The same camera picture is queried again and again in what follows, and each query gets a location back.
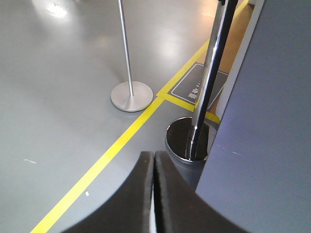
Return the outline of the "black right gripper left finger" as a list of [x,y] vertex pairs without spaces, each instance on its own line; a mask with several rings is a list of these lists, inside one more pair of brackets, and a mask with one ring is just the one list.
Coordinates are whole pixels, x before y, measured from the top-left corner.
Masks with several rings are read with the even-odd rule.
[[154,153],[140,153],[118,190],[92,214],[65,233],[148,233],[153,190]]

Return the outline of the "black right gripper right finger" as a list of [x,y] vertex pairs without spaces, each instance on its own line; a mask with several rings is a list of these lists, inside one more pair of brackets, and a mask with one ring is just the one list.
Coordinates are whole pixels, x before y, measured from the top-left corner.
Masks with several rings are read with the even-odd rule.
[[154,203],[158,233],[246,232],[205,203],[165,151],[155,153]]

